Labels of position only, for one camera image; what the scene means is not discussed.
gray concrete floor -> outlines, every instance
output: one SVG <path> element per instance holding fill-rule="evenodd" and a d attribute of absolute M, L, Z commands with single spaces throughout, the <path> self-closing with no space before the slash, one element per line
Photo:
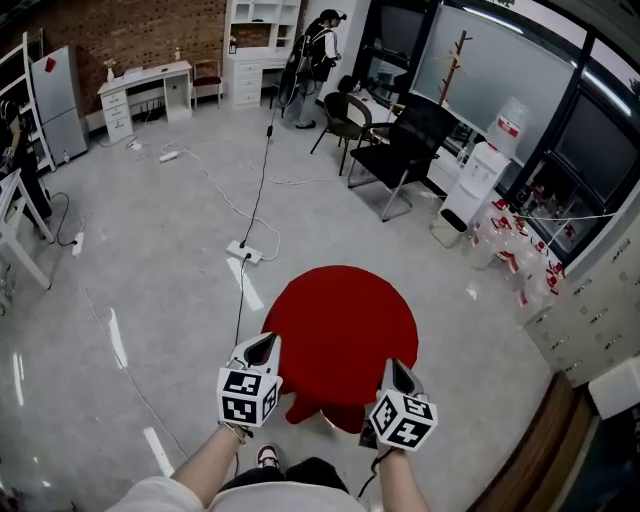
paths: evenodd
<path fill-rule="evenodd" d="M 147 155 L 123 144 L 91 150 L 45 177 L 52 193 L 71 197 L 63 239 L 91 212 L 84 250 L 36 242 L 36 260 L 52 276 L 45 292 L 18 272 L 14 307 L 0 318 L 0 479 L 51 505 L 73 499 L 103 510 L 137 480 L 160 474 L 143 430 L 154 427 L 174 467 L 215 429 L 218 369 L 231 351 L 239 287 L 226 246 L 248 221 L 225 204 L 198 162 L 186 153 L 158 163 L 162 145 L 180 141 L 202 158 L 228 197 L 250 213 L 270 111 L 203 106 L 191 121 L 136 124 Z M 337 176 L 341 149 L 327 135 L 296 131 L 276 118 L 267 173 L 279 179 Z M 382 224 L 388 198 L 379 185 L 349 191 L 337 179 L 300 186 L 266 183 L 259 215 L 282 234 L 272 262 L 249 267 L 264 309 L 243 310 L 240 338 L 260 331 L 286 284 L 311 268 L 354 265 L 391 282 L 411 307 L 420 336 L 416 371 L 438 406 L 440 425 L 412 455 L 416 478 L 434 511 L 462 511 L 499 470 L 539 404 L 550 370 L 512 319 L 512 296 L 493 271 L 465 264 L 429 233 L 436 200 L 410 189 L 416 208 Z M 57 228 L 64 199 L 54 199 Z M 256 224 L 250 244 L 267 255 L 277 237 Z M 116 363 L 109 338 L 117 316 L 128 370 L 175 440 Z M 16 399 L 13 354 L 21 357 L 24 399 Z M 288 425 L 279 409 L 240 452 L 253 466 L 265 440 L 285 462 L 320 455 L 336 465 L 352 493 L 369 476 L 373 453 L 356 436 L 322 418 Z M 366 493 L 379 501 L 377 484 Z"/>

water bottle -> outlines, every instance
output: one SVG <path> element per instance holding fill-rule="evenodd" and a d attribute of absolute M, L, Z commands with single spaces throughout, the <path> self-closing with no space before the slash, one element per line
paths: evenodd
<path fill-rule="evenodd" d="M 456 162 L 458 162 L 458 165 L 460 166 L 460 168 L 464 167 L 464 159 L 466 156 L 467 156 L 467 146 L 463 147 L 458 152 L 458 156 L 456 157 Z"/>

person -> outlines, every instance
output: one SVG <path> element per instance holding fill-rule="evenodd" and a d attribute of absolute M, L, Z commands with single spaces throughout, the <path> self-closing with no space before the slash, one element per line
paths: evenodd
<path fill-rule="evenodd" d="M 9 100 L 0 101 L 0 148 L 4 148 L 0 161 L 0 179 L 16 169 L 21 169 L 20 179 L 27 194 L 40 217 L 46 219 L 51 216 L 51 206 L 38 181 L 38 161 L 33 148 L 30 147 L 28 136 L 29 125 L 20 115 L 17 104 Z M 19 197 L 20 192 L 16 190 L 13 198 Z M 33 223 L 36 232 L 42 237 L 40 228 L 28 207 L 25 207 L 24 215 Z"/>
<path fill-rule="evenodd" d="M 297 94 L 285 110 L 285 117 L 294 123 L 296 128 L 304 130 L 316 126 L 313 114 L 320 89 L 329 78 L 331 68 L 341 59 L 337 36 L 331 30 L 340 25 L 340 20 L 341 17 L 336 11 L 327 9 L 309 25 L 304 34 L 307 38 L 306 44 L 310 47 L 311 66 L 299 75 Z"/>
<path fill-rule="evenodd" d="M 108 512 L 364 512 L 331 464 L 313 457 L 283 472 L 271 445 L 258 451 L 256 468 L 223 485 L 246 435 L 251 433 L 244 427 L 221 423 L 171 478 L 135 484 Z M 406 453 L 378 446 L 386 455 L 378 468 L 384 510 L 428 512 Z"/>

sneaker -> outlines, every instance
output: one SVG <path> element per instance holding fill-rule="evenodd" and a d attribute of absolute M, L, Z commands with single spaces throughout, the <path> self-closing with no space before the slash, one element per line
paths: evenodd
<path fill-rule="evenodd" d="M 304 125 L 296 125 L 296 128 L 298 130 L 309 130 L 311 128 L 315 128 L 316 127 L 316 122 L 315 121 L 311 121 L 309 124 L 304 124 Z"/>
<path fill-rule="evenodd" d="M 276 449 L 270 444 L 265 444 L 256 455 L 256 467 L 280 469 L 280 461 Z"/>

extension cord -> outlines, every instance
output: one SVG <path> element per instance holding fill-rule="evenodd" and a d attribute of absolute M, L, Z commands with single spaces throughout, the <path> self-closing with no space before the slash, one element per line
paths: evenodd
<path fill-rule="evenodd" d="M 247 255 L 250 254 L 251 256 L 247 258 L 247 261 L 250 261 L 254 265 L 260 263 L 260 260 L 262 259 L 262 253 L 260 251 L 256 251 L 248 245 L 240 247 L 240 242 L 238 242 L 237 240 L 234 240 L 229 244 L 229 247 L 227 247 L 227 252 L 229 254 L 232 254 L 236 258 L 240 258 L 242 261 L 244 261 L 244 259 L 247 258 Z"/>
<path fill-rule="evenodd" d="M 80 256 L 80 253 L 82 252 L 82 243 L 84 242 L 84 232 L 80 231 L 80 233 L 76 235 L 75 241 L 76 243 L 71 249 L 71 254 L 73 254 L 74 258 L 77 258 L 78 256 Z"/>
<path fill-rule="evenodd" d="M 171 153 L 167 153 L 166 155 L 162 155 L 160 157 L 160 163 L 163 164 L 165 162 L 168 162 L 169 160 L 173 160 L 174 158 L 178 158 L 179 154 L 180 154 L 179 151 L 172 151 Z"/>

